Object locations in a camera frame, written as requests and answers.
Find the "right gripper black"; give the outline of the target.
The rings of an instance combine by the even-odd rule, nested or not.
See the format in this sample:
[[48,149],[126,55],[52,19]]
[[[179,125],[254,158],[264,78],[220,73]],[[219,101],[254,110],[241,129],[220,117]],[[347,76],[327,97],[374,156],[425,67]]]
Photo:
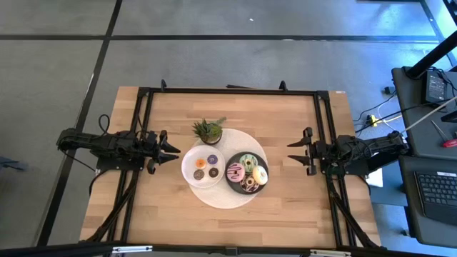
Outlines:
[[[305,145],[310,145],[313,136],[313,130],[311,127],[306,127],[303,130],[303,137],[300,141],[291,143],[288,147],[302,147]],[[313,159],[319,160],[321,163],[326,163],[328,155],[328,145],[325,141],[319,140],[315,141],[312,144],[312,158],[309,156],[297,156],[297,155],[288,155],[289,158],[298,161],[303,166],[306,166],[307,175],[316,175],[316,166],[313,163]]]

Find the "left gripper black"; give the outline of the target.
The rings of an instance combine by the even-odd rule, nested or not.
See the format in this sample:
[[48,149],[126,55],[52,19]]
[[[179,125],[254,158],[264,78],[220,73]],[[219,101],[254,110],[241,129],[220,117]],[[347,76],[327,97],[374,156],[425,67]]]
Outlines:
[[147,163],[147,171],[149,174],[155,174],[155,165],[161,165],[168,161],[173,161],[178,158],[177,155],[168,153],[180,153],[181,151],[168,143],[168,134],[166,130],[162,130],[159,136],[159,145],[161,150],[168,153],[160,153],[157,143],[157,135],[153,131],[148,131],[142,136],[143,154],[151,157]]

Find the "large white blue-iced donut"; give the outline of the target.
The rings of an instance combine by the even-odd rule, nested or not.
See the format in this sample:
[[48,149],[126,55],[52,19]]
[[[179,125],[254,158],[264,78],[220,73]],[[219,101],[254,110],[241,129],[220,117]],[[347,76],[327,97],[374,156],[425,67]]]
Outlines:
[[258,185],[265,185],[268,182],[268,173],[263,166],[255,166],[252,171],[252,176]]

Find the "large green iced donut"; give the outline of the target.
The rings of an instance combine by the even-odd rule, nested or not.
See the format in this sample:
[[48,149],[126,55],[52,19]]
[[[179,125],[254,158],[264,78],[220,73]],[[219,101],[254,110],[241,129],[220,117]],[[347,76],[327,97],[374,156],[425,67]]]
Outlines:
[[258,165],[258,159],[252,154],[244,154],[239,159],[240,164],[244,167],[246,173],[252,173],[253,169]]

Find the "large pink iced donut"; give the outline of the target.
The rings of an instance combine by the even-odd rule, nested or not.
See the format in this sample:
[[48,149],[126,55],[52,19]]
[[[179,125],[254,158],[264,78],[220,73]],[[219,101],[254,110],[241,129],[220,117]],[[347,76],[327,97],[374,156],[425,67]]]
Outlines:
[[245,168],[240,163],[232,163],[228,166],[226,175],[229,181],[238,183],[242,181],[245,176]]

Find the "large chocolate white-drizzle donut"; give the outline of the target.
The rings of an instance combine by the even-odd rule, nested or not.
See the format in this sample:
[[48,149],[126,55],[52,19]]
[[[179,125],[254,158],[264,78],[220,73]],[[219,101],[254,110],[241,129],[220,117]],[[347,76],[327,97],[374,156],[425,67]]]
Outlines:
[[245,176],[240,182],[241,188],[247,193],[254,193],[258,190],[259,184],[256,183],[253,176]]

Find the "white plate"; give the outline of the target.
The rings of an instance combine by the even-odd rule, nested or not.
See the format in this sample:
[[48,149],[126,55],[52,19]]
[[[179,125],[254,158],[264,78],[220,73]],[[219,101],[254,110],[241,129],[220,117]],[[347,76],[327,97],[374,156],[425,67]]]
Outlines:
[[[197,181],[194,179],[194,171],[197,170],[195,167],[195,162],[198,158],[203,158],[207,162],[207,158],[209,155],[214,154],[218,156],[218,163],[215,166],[210,164],[206,164],[205,169],[203,170],[205,176],[202,180]],[[226,161],[223,154],[217,149],[212,146],[208,145],[200,145],[191,148],[184,156],[183,161],[181,163],[181,172],[185,180],[191,186],[196,188],[209,188],[216,185],[224,176],[226,167]],[[219,170],[219,175],[216,178],[211,178],[209,176],[209,170],[211,168],[217,168]]]

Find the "potted succulent plant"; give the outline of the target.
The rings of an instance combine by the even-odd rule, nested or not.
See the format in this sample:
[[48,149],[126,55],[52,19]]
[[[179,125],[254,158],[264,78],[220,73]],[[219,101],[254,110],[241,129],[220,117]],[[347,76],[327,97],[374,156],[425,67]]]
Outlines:
[[221,140],[223,128],[222,124],[226,117],[221,117],[215,121],[207,121],[202,118],[201,121],[194,122],[192,129],[197,138],[208,145],[214,145]]

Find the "white paper sheet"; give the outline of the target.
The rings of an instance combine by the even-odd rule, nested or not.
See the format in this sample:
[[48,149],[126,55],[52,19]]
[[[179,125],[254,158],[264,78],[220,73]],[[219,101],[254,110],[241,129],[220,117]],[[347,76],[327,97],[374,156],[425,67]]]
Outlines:
[[369,186],[375,186],[378,188],[382,188],[383,187],[383,169],[378,168],[377,170],[366,175],[365,180]]

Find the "round white woven placemat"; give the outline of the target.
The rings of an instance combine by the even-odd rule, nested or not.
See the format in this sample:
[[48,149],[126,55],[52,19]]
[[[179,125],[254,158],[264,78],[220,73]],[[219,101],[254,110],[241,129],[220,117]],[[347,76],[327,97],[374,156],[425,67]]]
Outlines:
[[[193,147],[204,144],[198,140]],[[249,134],[233,128],[225,128],[221,140],[212,147],[217,148],[224,156],[226,164],[228,160],[237,153],[248,151],[258,154],[268,165],[265,151],[260,143]],[[243,195],[235,192],[227,183],[225,172],[223,178],[214,186],[209,188],[196,188],[189,184],[191,191],[205,204],[220,209],[238,208],[255,199],[258,193]]]

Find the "dark grey side desk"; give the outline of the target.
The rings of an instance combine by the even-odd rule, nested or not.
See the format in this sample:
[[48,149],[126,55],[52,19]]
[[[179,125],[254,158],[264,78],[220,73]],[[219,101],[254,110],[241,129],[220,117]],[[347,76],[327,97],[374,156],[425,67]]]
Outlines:
[[457,123],[443,122],[441,117],[455,111],[456,104],[450,102],[444,113],[437,111],[424,119],[426,114],[435,109],[434,106],[425,106],[422,103],[424,80],[408,78],[402,68],[394,68],[391,73],[398,102],[403,110],[404,126],[409,128],[406,135],[413,155],[457,161],[457,146],[443,147],[444,139],[441,136],[441,133],[444,133],[446,138],[455,138]]

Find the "black crossbeam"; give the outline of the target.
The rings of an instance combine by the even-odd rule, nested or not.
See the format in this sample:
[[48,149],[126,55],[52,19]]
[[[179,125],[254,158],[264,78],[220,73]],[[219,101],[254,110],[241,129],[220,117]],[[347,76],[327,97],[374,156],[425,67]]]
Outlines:
[[340,246],[338,248],[272,248],[245,246],[177,246],[177,245],[137,245],[120,241],[111,242],[82,242],[64,245],[35,246],[28,248],[11,248],[0,250],[0,257],[90,257],[112,254],[115,246],[153,246],[151,252],[182,252],[182,253],[218,253],[225,256],[240,254],[281,254],[309,256],[311,249],[346,251],[351,257],[443,257],[422,253],[390,251],[385,248],[362,248],[355,246]]

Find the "black pole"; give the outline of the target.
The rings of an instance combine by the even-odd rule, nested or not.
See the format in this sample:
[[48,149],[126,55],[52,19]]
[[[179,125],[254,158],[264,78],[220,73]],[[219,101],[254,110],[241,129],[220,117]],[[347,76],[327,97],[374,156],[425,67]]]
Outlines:
[[408,69],[406,71],[407,77],[410,79],[417,79],[433,64],[449,54],[455,47],[457,47],[457,30],[425,55],[418,63]]

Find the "black aluminium table frame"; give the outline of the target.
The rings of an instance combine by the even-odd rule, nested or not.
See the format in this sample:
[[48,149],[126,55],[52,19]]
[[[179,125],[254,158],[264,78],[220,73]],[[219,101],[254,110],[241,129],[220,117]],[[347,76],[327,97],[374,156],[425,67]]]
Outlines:
[[302,131],[330,136],[326,110],[339,133],[353,133],[346,95],[303,96],[291,92],[243,89],[168,88],[139,99],[136,87],[119,88],[110,131],[129,129],[139,112],[141,123],[165,130],[169,142],[187,152],[196,138],[193,122],[226,118],[225,127],[253,136],[266,155],[271,179],[247,204],[219,209],[200,201],[181,174],[181,161],[165,163],[155,174],[141,171],[127,240],[130,243],[189,246],[334,248],[355,239],[328,199],[322,175],[308,176],[292,159]]

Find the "silver bracket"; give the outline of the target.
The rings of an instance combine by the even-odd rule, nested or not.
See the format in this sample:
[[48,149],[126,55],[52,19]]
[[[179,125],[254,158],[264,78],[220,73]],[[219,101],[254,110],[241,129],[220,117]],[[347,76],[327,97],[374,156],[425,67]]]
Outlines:
[[346,251],[311,249],[309,257],[351,257],[351,253]]
[[153,246],[115,246],[112,248],[112,254],[122,253],[141,253],[153,251]]

